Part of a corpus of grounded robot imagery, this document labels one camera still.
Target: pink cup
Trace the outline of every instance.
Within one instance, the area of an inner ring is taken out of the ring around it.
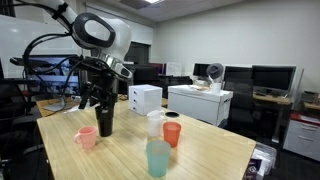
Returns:
[[[74,135],[73,141],[81,144],[83,149],[92,148],[96,144],[96,132],[97,128],[94,126],[83,127]]]

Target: light blue cup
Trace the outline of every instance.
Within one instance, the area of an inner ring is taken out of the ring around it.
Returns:
[[[167,173],[171,147],[166,141],[155,140],[147,144],[148,172],[153,177]]]

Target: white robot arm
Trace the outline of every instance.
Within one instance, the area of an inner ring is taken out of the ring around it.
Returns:
[[[57,12],[48,11],[84,49],[99,49],[98,59],[105,61],[118,76],[128,79],[132,73],[123,65],[131,43],[130,27],[119,19],[101,18],[92,13],[77,15],[63,0],[35,0]]]

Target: black cup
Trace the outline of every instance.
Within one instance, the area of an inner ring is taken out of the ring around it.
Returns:
[[[102,109],[101,106],[95,107],[96,118],[98,122],[99,134],[101,137],[107,137],[112,134],[113,109]]]

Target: ceiling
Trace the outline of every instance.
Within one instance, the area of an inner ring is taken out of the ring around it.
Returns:
[[[151,5],[141,2],[143,0],[99,1],[115,8],[137,14],[154,22],[161,22],[235,4],[244,0],[162,0]]]

